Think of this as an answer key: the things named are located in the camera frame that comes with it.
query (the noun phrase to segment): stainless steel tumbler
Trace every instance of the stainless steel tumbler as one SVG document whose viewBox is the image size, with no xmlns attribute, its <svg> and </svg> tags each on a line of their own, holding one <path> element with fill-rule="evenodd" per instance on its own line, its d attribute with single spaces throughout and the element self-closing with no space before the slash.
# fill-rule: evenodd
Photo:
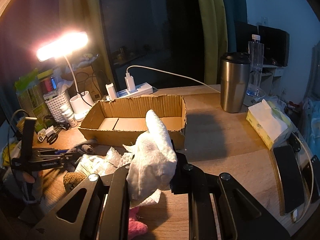
<svg viewBox="0 0 320 240">
<path fill-rule="evenodd" d="M 225 53 L 220 60 L 221 96 L 220 104 L 228 113 L 241 110 L 250 74 L 250 59 L 244 53 Z"/>
</svg>

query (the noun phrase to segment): wooden desk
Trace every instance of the wooden desk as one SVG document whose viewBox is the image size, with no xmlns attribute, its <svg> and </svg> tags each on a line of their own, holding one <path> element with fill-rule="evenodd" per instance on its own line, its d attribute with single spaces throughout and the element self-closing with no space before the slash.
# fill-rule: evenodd
<svg viewBox="0 0 320 240">
<path fill-rule="evenodd" d="M 312 204 L 304 219 L 297 224 L 292 224 L 290 215 L 280 216 L 277 173 L 271 153 L 246 121 L 246 107 L 237 114 L 226 113 L 220 107 L 220 94 L 204 86 L 162 89 L 155 93 L 160 94 L 180 94 L 186 100 L 186 139 L 185 149 L 181 152 L 187 156 L 189 162 L 210 174 L 230 173 L 289 231 L 290 235 L 313 214 L 319 203 Z M 78 129 L 71 129 L 61 132 L 52 147 L 70 148 L 84 140 Z M 106 153 L 108 148 L 97 146 L 96 151 Z M 122 148 L 117 150 L 120 153 L 124 152 Z M 63 197 L 63 174 L 63 169 L 46 173 L 46 198 L 41 203 L 44 210 L 52 208 L 57 200 Z M 187 195 L 163 192 L 159 204 L 141 207 L 139 215 L 143 217 L 141 221 L 149 228 L 149 232 L 141 239 L 188 239 Z"/>
</svg>

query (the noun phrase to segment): white basket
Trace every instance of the white basket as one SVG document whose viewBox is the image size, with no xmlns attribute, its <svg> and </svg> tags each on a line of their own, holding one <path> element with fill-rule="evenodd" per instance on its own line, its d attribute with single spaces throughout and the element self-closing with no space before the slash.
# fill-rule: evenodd
<svg viewBox="0 0 320 240">
<path fill-rule="evenodd" d="M 45 102 L 56 122 L 65 122 L 66 120 L 62 116 L 62 112 L 60 110 L 60 106 L 67 104 L 68 107 L 72 110 L 70 105 L 70 96 L 68 91 L 63 92 L 62 95 L 57 96 L 51 100 L 47 100 Z"/>
</svg>

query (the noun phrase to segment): pink fabric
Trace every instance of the pink fabric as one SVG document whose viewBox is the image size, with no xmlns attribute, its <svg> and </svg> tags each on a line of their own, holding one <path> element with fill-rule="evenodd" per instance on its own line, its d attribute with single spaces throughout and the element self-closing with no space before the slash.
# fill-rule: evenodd
<svg viewBox="0 0 320 240">
<path fill-rule="evenodd" d="M 137 221 L 137 213 L 139 207 L 135 207 L 129 210 L 129 230 L 128 230 L 128 240 L 131 240 L 135 236 L 140 236 L 148 231 L 147 225 L 142 222 Z"/>
</svg>

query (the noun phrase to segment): metal screw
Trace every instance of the metal screw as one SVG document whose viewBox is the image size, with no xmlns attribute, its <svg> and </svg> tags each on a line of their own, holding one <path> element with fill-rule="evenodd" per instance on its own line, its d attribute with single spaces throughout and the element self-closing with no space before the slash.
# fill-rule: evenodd
<svg viewBox="0 0 320 240">
<path fill-rule="evenodd" d="M 224 172 L 220 174 L 220 178 L 224 180 L 229 180 L 231 178 L 231 175 L 229 173 Z"/>
<path fill-rule="evenodd" d="M 186 171 L 191 171 L 193 169 L 193 165 L 190 164 L 190 163 L 187 163 L 185 165 L 183 165 L 183 168 L 186 170 Z"/>
<path fill-rule="evenodd" d="M 99 175 L 98 174 L 90 174 L 89 176 L 88 176 L 88 180 L 90 180 L 90 181 L 96 181 L 97 179 L 99 178 Z"/>
</svg>

